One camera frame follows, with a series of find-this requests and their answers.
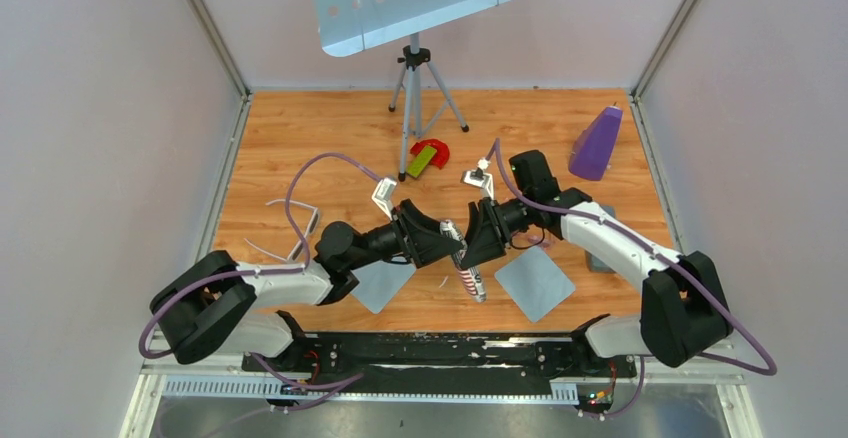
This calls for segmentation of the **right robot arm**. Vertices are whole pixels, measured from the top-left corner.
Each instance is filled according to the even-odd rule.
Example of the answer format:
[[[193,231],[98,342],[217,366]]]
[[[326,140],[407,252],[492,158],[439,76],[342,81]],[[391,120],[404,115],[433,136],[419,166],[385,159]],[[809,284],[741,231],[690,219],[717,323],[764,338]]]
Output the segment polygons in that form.
[[[536,226],[598,258],[641,296],[638,314],[603,314],[572,331],[577,371],[596,375],[611,358],[625,355],[650,355],[676,368],[732,333],[733,325],[719,311],[727,302],[718,272],[706,254],[684,255],[656,244],[583,191],[561,189],[538,150],[515,155],[509,164],[517,189],[503,203],[493,196],[487,160],[462,175],[462,183],[484,194],[469,205],[462,266],[504,256],[516,233]]]

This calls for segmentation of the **striped printed glasses pouch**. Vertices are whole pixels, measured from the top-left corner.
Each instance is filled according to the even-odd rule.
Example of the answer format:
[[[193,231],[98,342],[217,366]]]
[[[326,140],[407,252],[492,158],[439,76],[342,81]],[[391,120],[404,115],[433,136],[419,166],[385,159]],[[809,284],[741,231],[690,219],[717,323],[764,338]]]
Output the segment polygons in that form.
[[[461,244],[460,249],[451,255],[453,264],[466,292],[477,303],[483,303],[487,299],[486,289],[482,275],[477,267],[465,267],[462,260],[467,251],[467,242],[458,225],[450,219],[440,222],[440,232]]]

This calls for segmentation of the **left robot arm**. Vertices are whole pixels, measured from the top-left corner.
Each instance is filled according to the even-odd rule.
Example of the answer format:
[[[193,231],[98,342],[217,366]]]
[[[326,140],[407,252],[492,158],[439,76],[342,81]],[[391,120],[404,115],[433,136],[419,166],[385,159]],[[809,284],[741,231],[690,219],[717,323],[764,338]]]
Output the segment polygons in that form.
[[[225,250],[210,252],[154,296],[152,322],[180,364],[216,352],[254,352],[293,371],[305,361],[306,344],[294,336],[291,319],[259,309],[333,304],[357,287],[360,268],[393,258],[421,268],[462,248],[439,221],[404,200],[387,224],[366,233],[342,221],[327,225],[308,265],[262,266],[237,262]]]

